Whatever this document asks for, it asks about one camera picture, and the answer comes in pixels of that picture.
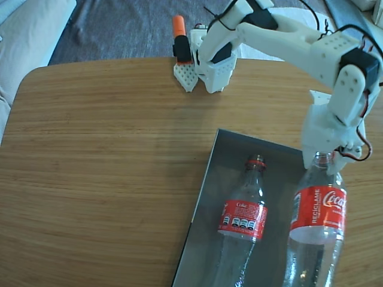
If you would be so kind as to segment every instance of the metal tray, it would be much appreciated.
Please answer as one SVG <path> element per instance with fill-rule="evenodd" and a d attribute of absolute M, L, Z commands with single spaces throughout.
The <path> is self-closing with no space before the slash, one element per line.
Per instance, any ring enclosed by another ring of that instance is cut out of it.
<path fill-rule="evenodd" d="M 245 286 L 282 286 L 293 196 L 305 172 L 302 153 L 219 129 L 173 287 L 209 287 L 219 260 L 222 235 L 217 227 L 224 201 L 244 171 L 247 157 L 255 153 L 263 155 L 268 166 L 264 174 L 268 217 L 262 241 L 253 250 Z"/>

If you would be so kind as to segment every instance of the bottle neck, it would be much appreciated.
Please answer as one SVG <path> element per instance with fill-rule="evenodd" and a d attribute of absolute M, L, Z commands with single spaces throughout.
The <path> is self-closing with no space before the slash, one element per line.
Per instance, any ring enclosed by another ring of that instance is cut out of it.
<path fill-rule="evenodd" d="M 261 185 L 262 184 L 263 169 L 254 167 L 248 168 L 244 176 L 245 185 Z"/>
<path fill-rule="evenodd" d="M 317 152 L 312 161 L 312 167 L 327 170 L 333 164 L 333 153 Z"/>

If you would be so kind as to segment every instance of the red label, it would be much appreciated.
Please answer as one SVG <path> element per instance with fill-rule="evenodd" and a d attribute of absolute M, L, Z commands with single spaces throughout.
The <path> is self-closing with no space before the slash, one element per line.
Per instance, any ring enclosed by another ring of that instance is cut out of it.
<path fill-rule="evenodd" d="M 268 209 L 244 200 L 228 200 L 222 211 L 218 230 L 262 238 Z"/>
<path fill-rule="evenodd" d="M 333 187 L 309 187 L 294 198 L 291 228 L 322 225 L 345 229 L 346 192 Z"/>

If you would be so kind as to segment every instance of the coca-cola bottle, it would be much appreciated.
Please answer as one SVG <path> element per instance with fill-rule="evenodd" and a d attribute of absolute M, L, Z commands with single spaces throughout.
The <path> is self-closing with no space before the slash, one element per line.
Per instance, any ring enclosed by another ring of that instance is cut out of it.
<path fill-rule="evenodd" d="M 346 190 L 329 175 L 333 154 L 317 153 L 298 184 L 283 287 L 330 287 L 345 232 Z"/>
<path fill-rule="evenodd" d="M 242 287 L 246 267 L 255 244 L 262 238 L 267 207 L 262 189 L 262 173 L 266 168 L 260 155 L 252 155 L 245 163 L 239 185 L 226 200 L 218 232 L 223 235 L 221 257 L 213 287 Z"/>

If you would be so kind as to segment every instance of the wooden table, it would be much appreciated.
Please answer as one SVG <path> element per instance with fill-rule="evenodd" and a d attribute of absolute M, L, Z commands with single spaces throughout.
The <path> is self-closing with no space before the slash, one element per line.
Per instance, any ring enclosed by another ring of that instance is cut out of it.
<path fill-rule="evenodd" d="M 185 93 L 173 59 L 37 69 L 0 148 L 0 286 L 170 286 L 219 127 L 298 148 L 326 90 L 287 63 L 239 60 L 230 85 Z M 383 99 L 373 157 L 349 164 L 335 286 L 383 286 Z"/>

